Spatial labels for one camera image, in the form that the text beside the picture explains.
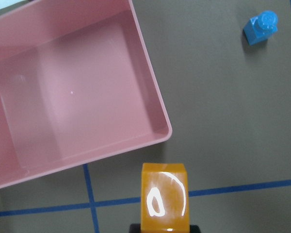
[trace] gray floor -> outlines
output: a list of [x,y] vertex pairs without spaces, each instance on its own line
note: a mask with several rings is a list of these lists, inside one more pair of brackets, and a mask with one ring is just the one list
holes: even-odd
[[[165,143],[88,165],[95,201],[140,196],[142,163],[184,163],[189,189],[291,179],[289,0],[134,0],[173,126]],[[242,28],[273,10],[279,32]],[[0,211],[87,203],[82,167],[0,190]],[[202,233],[291,232],[291,186],[190,198]],[[102,233],[128,232],[140,204],[98,207]],[[90,209],[0,217],[0,233],[94,232]]]

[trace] pink box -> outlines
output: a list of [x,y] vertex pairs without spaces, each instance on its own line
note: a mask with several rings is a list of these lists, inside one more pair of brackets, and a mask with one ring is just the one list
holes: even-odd
[[172,133],[131,0],[0,16],[0,188]]

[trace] blue toy brick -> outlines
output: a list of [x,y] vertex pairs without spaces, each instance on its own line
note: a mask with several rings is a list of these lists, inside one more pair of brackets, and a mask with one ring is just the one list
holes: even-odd
[[278,31],[278,17],[275,12],[264,11],[259,16],[252,17],[244,27],[249,45],[267,40]]

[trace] black object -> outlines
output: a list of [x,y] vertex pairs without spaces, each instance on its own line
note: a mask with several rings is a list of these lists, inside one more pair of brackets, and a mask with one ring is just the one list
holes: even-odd
[[[129,233],[141,233],[140,223],[131,224]],[[201,231],[197,225],[190,225],[190,233],[201,233]]]

